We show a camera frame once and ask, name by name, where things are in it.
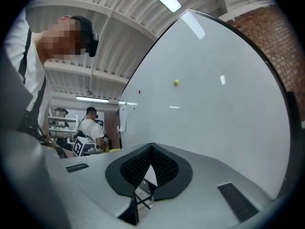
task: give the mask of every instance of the rectangular slot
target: rectangular slot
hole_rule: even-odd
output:
[[[250,201],[232,184],[217,187],[240,222],[244,222],[258,213]]]
[[[88,167],[89,167],[89,165],[87,165],[85,163],[81,163],[81,164],[77,164],[77,165],[73,165],[73,166],[66,166],[66,169],[69,173],[71,173],[71,172],[82,170],[82,169],[85,169]]]

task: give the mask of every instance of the neck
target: neck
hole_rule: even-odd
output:
[[[46,34],[45,31],[41,33],[32,33],[32,40],[34,41],[39,60],[43,66],[47,62],[47,60],[52,58],[48,54],[48,49],[46,49],[44,46],[44,45],[48,45],[47,43],[44,42],[45,34]]]

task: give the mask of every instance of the ear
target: ear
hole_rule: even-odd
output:
[[[66,21],[66,20],[68,20],[69,18],[71,18],[71,15],[63,16],[63,17],[61,17],[61,18],[58,20],[58,22],[60,23],[60,22]]]

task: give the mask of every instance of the paper on whiteboard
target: paper on whiteboard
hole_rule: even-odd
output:
[[[124,132],[126,130],[126,122],[127,122],[127,106],[120,106],[120,132]]]

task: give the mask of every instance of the person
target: person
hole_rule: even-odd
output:
[[[26,21],[24,8],[3,42],[11,65],[33,95],[27,111],[37,119],[52,147],[58,145],[49,134],[51,86],[46,79],[44,65],[50,59],[65,60],[67,55],[86,52],[92,33],[92,22],[82,16],[64,16],[46,31],[33,33]]]
[[[80,122],[77,132],[79,130],[82,131],[87,138],[98,144],[101,149],[104,149],[105,145],[102,141],[104,133],[102,127],[94,121],[95,119],[97,119],[96,109],[94,107],[87,108],[85,117],[86,119]]]

